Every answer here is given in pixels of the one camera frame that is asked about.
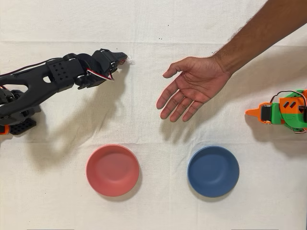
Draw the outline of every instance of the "hand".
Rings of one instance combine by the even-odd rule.
[[[211,98],[213,98],[227,83],[231,74],[224,71],[217,59],[212,57],[187,57],[170,65],[163,77],[170,78],[177,72],[181,74],[163,91],[157,102],[157,108],[162,109],[172,97],[160,117],[176,122],[185,112],[182,120],[189,121],[191,117]]]

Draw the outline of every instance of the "mounting hole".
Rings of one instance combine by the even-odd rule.
[[[289,102],[286,102],[283,107],[286,108],[289,105]]]
[[[48,76],[44,77],[43,80],[46,83],[51,83],[51,80],[50,80],[50,78]]]
[[[290,107],[293,108],[296,105],[296,102],[292,102]]]

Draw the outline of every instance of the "pink bowl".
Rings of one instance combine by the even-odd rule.
[[[137,183],[140,166],[134,154],[120,145],[97,149],[86,164],[86,177],[91,187],[105,196],[121,196]]]

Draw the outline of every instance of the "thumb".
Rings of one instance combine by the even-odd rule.
[[[191,64],[191,57],[186,57],[185,59],[172,63],[168,70],[163,74],[165,78],[173,77],[177,72],[188,71]]]

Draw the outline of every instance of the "black wire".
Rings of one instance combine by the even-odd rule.
[[[272,97],[270,103],[272,103],[273,100],[274,100],[274,98],[275,98],[278,94],[280,94],[281,92],[294,92],[294,93],[297,93],[297,94],[301,95],[301,96],[303,97],[303,99],[304,99],[304,105],[305,105],[304,108],[305,108],[305,109],[307,108],[306,97],[305,97],[302,93],[297,92],[297,91],[292,91],[292,90],[286,90],[286,91],[280,91],[280,92],[278,92],[276,95],[274,95],[274,96]]]
[[[19,72],[19,71],[21,71],[21,70],[24,70],[24,69],[27,69],[27,68],[30,68],[30,67],[35,67],[35,66],[41,65],[41,64],[43,64],[43,63],[45,63],[45,62],[48,62],[48,61],[51,61],[51,60],[57,59],[57,58],[58,58],[58,57],[51,58],[51,59],[48,59],[48,60],[46,60],[46,61],[42,61],[42,62],[39,62],[39,63],[33,64],[33,65],[29,65],[29,66],[22,67],[22,68],[20,68],[20,69],[14,70],[14,71],[9,72],[9,73],[6,73],[6,74],[1,74],[1,75],[0,75],[0,77],[3,77],[3,76],[5,76],[5,75],[10,75],[10,74],[13,74],[13,73],[17,73],[17,72]]]

